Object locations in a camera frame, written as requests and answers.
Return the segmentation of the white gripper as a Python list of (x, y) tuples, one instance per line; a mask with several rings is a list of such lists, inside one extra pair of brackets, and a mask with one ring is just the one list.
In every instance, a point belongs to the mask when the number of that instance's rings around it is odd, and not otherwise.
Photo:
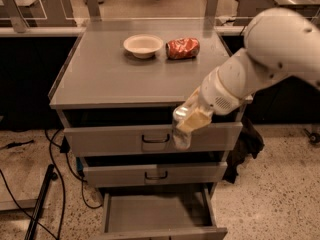
[(191, 133), (211, 123), (211, 112), (199, 109), (199, 104), (216, 115), (227, 115), (241, 106), (238, 98), (233, 96), (221, 83), (218, 70), (209, 73), (200, 88), (197, 88), (184, 102), (176, 119), (176, 128), (184, 133)]

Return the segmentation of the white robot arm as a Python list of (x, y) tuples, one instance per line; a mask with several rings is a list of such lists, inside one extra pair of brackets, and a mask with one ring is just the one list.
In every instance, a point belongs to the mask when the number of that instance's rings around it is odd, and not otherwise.
[(176, 128), (189, 134), (227, 115), (249, 95), (295, 76), (317, 88), (320, 30), (299, 13), (267, 9), (244, 32), (244, 47), (212, 70), (174, 113)]

